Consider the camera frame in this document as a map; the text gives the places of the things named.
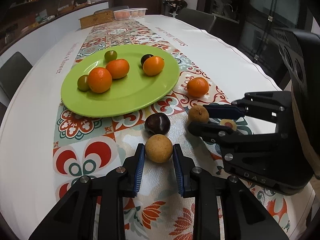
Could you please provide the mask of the tan longan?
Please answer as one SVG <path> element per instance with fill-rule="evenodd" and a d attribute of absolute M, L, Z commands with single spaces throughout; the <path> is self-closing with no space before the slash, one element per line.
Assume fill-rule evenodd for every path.
<path fill-rule="evenodd" d="M 172 142 L 162 134 L 151 136 L 145 144 L 146 156 L 155 163 L 167 162 L 171 158 L 172 151 Z"/>
<path fill-rule="evenodd" d="M 202 105 L 195 105 L 191 107 L 188 112 L 188 120 L 190 122 L 208 123 L 209 113 Z"/>

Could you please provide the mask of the orange mandarin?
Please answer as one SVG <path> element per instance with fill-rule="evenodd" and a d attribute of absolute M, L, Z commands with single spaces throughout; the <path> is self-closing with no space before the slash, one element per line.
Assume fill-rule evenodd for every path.
<path fill-rule="evenodd" d="M 190 96 L 200 98 L 209 91 L 208 82 L 202 77 L 196 77 L 187 83 L 187 92 Z"/>
<path fill-rule="evenodd" d="M 127 76 L 130 65 L 125 59 L 116 59 L 110 61 L 106 65 L 106 69 L 110 72 L 112 79 L 122 79 Z"/>

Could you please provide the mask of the dark plum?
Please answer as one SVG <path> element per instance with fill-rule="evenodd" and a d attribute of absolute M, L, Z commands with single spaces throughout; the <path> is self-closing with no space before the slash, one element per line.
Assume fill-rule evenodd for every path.
<path fill-rule="evenodd" d="M 145 55 L 143 55 L 142 58 L 140 59 L 140 64 L 141 64 L 141 66 L 143 66 L 144 62 L 145 62 L 147 59 L 151 58 L 151 57 L 153 57 L 152 54 L 145 54 Z"/>
<path fill-rule="evenodd" d="M 147 117 L 144 127 L 150 134 L 162 134 L 168 133 L 171 126 L 171 122 L 167 115 L 164 113 L 154 113 Z"/>

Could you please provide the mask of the oval orange kumquat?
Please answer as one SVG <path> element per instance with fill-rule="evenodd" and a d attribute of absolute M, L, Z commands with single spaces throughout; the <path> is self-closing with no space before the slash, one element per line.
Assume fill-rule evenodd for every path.
<path fill-rule="evenodd" d="M 158 75 L 164 68 L 164 60 L 160 56 L 152 56 L 143 63 L 143 71 L 147 76 Z"/>

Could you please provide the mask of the round orange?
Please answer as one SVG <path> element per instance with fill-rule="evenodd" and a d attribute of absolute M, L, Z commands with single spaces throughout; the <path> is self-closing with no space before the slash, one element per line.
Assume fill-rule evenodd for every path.
<path fill-rule="evenodd" d="M 104 67 L 97 67 L 90 71 L 88 75 L 88 85 L 94 93 L 104 93 L 112 85 L 112 75 Z"/>

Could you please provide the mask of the green tomato fruit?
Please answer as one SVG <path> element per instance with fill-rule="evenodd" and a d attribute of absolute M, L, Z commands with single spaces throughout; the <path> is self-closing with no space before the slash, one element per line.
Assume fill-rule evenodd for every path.
<path fill-rule="evenodd" d="M 82 92 L 87 92 L 90 90 L 90 87 L 88 85 L 88 75 L 82 75 L 78 78 L 77 81 L 78 90 Z"/>

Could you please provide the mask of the patterned table runner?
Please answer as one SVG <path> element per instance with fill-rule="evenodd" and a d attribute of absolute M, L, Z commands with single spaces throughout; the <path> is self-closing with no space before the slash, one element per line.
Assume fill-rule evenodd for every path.
<path fill-rule="evenodd" d="M 225 177 L 220 148 L 187 132 L 188 112 L 194 105 L 225 104 L 225 93 L 217 87 L 208 70 L 254 64 L 240 51 L 205 30 L 160 16 L 113 21 L 96 25 L 82 44 L 75 64 L 90 57 L 100 66 L 101 51 L 139 44 L 131 70 L 141 70 L 141 58 L 160 50 L 172 56 L 179 74 L 175 87 L 153 104 L 107 118 L 89 118 L 60 104 L 54 132 L 53 168 L 56 198 L 60 199 L 81 177 L 98 178 L 134 153 L 149 137 L 163 134 L 181 145 L 184 155 L 219 177 Z M 125 232 L 128 239 L 192 239 L 195 200 L 177 191 L 172 161 L 146 161 L 140 191 L 124 200 Z"/>

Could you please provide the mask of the grey chair right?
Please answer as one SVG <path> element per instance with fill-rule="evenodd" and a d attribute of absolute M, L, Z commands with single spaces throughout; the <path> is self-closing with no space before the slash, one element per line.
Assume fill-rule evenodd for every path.
<path fill-rule="evenodd" d="M 216 16 L 194 9 L 183 8 L 176 15 L 176 19 L 210 33 L 215 24 Z"/>

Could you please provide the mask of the grey chair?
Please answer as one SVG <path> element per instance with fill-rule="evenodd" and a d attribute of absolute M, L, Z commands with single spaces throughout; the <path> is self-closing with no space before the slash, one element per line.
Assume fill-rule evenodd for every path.
<path fill-rule="evenodd" d="M 17 51 L 1 67 L 1 88 L 5 95 L 11 100 L 22 83 L 23 79 L 32 69 L 33 65 Z"/>
<path fill-rule="evenodd" d="M 176 15 L 176 19 L 210 33 L 215 24 L 216 16 L 194 9 L 183 8 Z"/>

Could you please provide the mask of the green plate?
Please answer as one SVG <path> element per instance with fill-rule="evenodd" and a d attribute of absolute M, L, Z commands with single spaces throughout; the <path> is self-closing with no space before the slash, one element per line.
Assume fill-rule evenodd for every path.
<path fill-rule="evenodd" d="M 120 59 L 125 59 L 130 70 L 126 77 L 115 80 L 111 88 L 101 94 L 78 90 L 77 81 L 95 67 L 106 66 L 104 54 L 99 50 L 75 64 L 61 86 L 63 104 L 73 113 L 105 118 L 124 115 L 143 109 L 166 96 L 178 82 L 180 68 L 168 52 L 156 47 L 127 44 L 112 47 Z M 159 56 L 164 60 L 163 70 L 156 76 L 145 75 L 140 59 L 145 54 Z"/>

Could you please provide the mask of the orange mandarin on plate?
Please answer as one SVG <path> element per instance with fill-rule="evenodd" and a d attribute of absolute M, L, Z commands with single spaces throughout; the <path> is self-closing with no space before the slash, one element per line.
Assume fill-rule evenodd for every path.
<path fill-rule="evenodd" d="M 130 65 L 125 59 L 116 59 L 110 61 L 106 65 L 106 69 L 110 72 L 112 79 L 122 79 L 127 76 Z"/>

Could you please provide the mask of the small green fruit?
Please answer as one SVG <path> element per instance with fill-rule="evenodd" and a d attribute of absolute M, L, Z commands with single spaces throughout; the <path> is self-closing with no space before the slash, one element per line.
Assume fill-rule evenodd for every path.
<path fill-rule="evenodd" d="M 115 50 L 108 50 L 105 54 L 104 54 L 104 59 L 106 63 L 109 63 L 113 60 L 116 60 L 118 57 L 118 54 Z"/>

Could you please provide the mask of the clear plastic fruit tray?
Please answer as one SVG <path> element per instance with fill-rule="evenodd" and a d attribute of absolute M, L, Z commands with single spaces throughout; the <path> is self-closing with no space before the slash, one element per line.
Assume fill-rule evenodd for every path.
<path fill-rule="evenodd" d="M 130 8 L 121 9 L 113 12 L 114 19 L 118 21 L 143 18 L 147 12 L 147 8 Z"/>

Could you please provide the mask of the grey chair far left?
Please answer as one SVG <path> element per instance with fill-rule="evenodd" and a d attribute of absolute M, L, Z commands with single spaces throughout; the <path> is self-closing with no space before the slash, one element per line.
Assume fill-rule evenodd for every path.
<path fill-rule="evenodd" d="M 1 88 L 5 95 L 11 100 L 22 83 L 23 79 L 32 69 L 33 65 L 17 51 L 1 67 Z"/>

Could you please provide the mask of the grey chair far end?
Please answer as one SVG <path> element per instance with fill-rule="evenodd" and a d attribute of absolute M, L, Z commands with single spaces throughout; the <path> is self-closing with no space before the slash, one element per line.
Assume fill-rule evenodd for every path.
<path fill-rule="evenodd" d="M 106 12 L 106 11 L 117 11 L 117 10 L 123 10 L 123 9 L 129 9 L 129 6 L 128 5 L 122 5 L 122 6 L 118 6 L 118 7 L 111 7 L 111 8 L 108 8 L 108 9 L 98 10 L 98 11 L 94 12 L 94 15 L 95 14 L 99 14 L 99 13 L 103 13 L 103 12 Z"/>

